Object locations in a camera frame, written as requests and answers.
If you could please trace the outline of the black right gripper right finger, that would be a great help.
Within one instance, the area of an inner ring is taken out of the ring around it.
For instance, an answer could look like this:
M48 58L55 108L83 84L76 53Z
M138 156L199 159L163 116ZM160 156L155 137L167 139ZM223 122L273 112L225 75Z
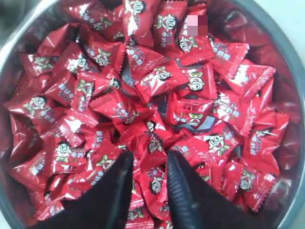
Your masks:
M175 229L265 229L208 185L178 151L168 152L168 204Z

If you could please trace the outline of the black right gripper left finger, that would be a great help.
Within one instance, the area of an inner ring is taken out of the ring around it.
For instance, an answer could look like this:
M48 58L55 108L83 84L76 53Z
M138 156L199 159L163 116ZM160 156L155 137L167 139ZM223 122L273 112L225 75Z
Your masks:
M82 197L37 229L123 229L132 190L133 153L123 152Z

